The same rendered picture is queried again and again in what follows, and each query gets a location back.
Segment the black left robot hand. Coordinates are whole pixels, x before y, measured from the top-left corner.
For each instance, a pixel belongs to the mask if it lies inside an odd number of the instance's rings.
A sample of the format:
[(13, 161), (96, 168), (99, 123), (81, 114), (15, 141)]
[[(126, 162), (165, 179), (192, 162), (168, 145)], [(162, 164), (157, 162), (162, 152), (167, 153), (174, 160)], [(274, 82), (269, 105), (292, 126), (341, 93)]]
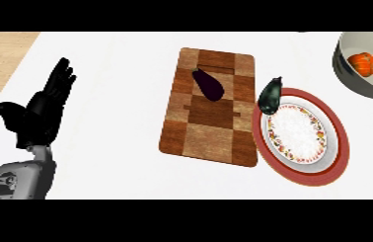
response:
[(36, 93), (27, 106), (13, 102), (0, 103), (0, 117), (6, 128), (16, 133), (16, 147), (28, 149), (49, 146), (58, 138), (62, 111), (75, 75), (62, 58), (49, 77), (46, 87)]

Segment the dark green squash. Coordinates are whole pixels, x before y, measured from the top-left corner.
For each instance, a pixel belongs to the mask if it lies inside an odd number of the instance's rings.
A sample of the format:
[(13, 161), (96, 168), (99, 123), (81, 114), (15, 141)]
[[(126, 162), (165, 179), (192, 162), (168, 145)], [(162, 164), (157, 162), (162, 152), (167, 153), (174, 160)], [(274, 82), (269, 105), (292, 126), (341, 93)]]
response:
[(280, 107), (282, 99), (282, 78), (274, 78), (267, 84), (258, 99), (258, 107), (266, 115), (273, 115)]

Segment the red-rimmed patterned white plate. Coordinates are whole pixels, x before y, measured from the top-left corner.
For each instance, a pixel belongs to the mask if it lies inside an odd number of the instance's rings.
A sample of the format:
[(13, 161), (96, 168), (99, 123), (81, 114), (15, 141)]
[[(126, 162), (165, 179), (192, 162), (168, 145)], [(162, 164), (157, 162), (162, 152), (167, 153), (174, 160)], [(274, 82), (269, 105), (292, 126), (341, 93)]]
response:
[(255, 107), (252, 134), (270, 167), (292, 182), (316, 187), (341, 177), (350, 159), (348, 137), (333, 110), (313, 94), (285, 88), (272, 116)]

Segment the grey bowl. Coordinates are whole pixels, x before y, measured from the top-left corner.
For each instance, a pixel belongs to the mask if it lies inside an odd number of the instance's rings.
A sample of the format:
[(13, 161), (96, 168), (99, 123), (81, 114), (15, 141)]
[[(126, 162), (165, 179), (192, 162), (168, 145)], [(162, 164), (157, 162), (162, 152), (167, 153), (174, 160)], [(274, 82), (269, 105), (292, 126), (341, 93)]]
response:
[(348, 62), (348, 57), (361, 52), (373, 55), (373, 32), (344, 32), (332, 57), (333, 72), (345, 87), (373, 99), (373, 74), (363, 77)]

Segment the brown checkered wooden cutting board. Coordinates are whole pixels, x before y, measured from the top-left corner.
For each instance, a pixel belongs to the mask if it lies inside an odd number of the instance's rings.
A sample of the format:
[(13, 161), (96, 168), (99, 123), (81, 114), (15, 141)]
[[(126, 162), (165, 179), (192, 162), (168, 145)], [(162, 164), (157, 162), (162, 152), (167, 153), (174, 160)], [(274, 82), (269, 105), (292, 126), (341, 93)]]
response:
[[(192, 78), (201, 69), (221, 84), (211, 102)], [(254, 167), (255, 59), (249, 54), (185, 47), (180, 51), (159, 150), (167, 154)]]

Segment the dark purple eggplant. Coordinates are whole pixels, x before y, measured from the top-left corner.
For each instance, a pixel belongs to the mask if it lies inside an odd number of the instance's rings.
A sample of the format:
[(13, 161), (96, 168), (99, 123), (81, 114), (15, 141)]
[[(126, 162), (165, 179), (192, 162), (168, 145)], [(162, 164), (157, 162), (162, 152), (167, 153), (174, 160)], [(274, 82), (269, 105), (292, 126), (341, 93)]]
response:
[(224, 95), (224, 88), (218, 80), (199, 68), (192, 71), (192, 78), (201, 93), (211, 102), (217, 102)]

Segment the orange pumpkin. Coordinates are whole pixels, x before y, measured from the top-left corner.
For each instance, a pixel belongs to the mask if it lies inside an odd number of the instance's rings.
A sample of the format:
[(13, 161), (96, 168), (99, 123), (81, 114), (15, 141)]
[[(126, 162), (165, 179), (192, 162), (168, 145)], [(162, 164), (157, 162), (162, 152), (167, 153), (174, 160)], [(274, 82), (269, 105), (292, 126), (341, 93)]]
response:
[(373, 74), (373, 55), (369, 52), (353, 54), (348, 57), (348, 63), (361, 77)]

